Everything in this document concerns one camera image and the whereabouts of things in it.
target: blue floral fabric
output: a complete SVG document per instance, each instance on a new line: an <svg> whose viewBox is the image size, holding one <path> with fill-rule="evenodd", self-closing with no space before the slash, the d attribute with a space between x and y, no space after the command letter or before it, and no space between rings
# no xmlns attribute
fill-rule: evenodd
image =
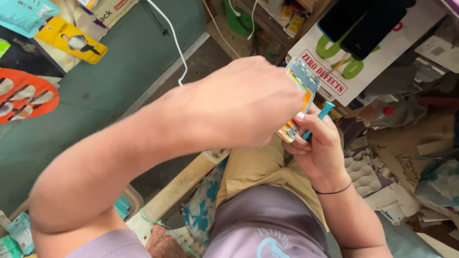
<svg viewBox="0 0 459 258"><path fill-rule="evenodd" d="M186 228L203 245L209 243L209 228L215 218L217 193L227 161L228 157L213 168L202 180L190 201L181 209Z"/></svg>

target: white box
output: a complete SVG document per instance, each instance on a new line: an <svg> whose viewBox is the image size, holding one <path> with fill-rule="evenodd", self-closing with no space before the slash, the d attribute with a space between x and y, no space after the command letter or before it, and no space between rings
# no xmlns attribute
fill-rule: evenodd
<svg viewBox="0 0 459 258"><path fill-rule="evenodd" d="M363 61L347 62L337 71L321 78L321 88L346 106L445 14L445 11L432 0L417 0L413 7L407 9L407 15L379 43L378 50L369 54ZM322 58L317 53L318 46L330 57ZM331 70L332 64L338 63L344 57L345 51L339 48L339 43L332 44L316 23L289 50L288 54L302 57L315 74L322 75ZM349 76L345 78L342 75L345 69L346 71L361 69L361 71L353 78Z"/></svg>
<svg viewBox="0 0 459 258"><path fill-rule="evenodd" d="M459 42L451 20L446 20L433 36L414 51L450 71L459 73Z"/></svg>

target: smartphone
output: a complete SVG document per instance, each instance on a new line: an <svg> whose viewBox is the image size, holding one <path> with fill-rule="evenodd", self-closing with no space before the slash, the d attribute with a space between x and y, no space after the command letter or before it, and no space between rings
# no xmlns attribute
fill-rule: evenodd
<svg viewBox="0 0 459 258"><path fill-rule="evenodd" d="M358 61L365 59L373 49L406 15L403 3L382 0L375 4L341 42L340 47Z"/></svg>
<svg viewBox="0 0 459 258"><path fill-rule="evenodd" d="M301 112L308 112L315 94L320 87L319 78L311 72L303 59L297 56L290 60L285 71L289 78L292 79L297 84L297 87L304 93ZM291 143L295 139L295 135L298 133L299 129L300 126L292 119L279 129L277 134L280 135L284 141Z"/></svg>
<svg viewBox="0 0 459 258"><path fill-rule="evenodd" d="M373 5L375 0L338 0L317 26L331 42L337 42Z"/></svg>

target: phone screen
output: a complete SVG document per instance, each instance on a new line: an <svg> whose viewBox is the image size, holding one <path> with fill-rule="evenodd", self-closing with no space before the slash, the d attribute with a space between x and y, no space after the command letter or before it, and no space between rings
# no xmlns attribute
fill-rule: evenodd
<svg viewBox="0 0 459 258"><path fill-rule="evenodd" d="M318 23L319 29L333 43L337 42L376 0L338 0Z"/></svg>
<svg viewBox="0 0 459 258"><path fill-rule="evenodd" d="M406 15L406 8L396 0L379 1L341 42L341 48L358 61L370 52L389 34Z"/></svg>

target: bottle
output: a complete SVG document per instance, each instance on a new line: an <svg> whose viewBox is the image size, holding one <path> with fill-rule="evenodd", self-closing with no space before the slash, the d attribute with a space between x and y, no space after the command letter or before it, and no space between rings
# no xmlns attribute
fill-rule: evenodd
<svg viewBox="0 0 459 258"><path fill-rule="evenodd" d="M385 101L375 99L358 114L358 118L373 122L391 116L394 111Z"/></svg>

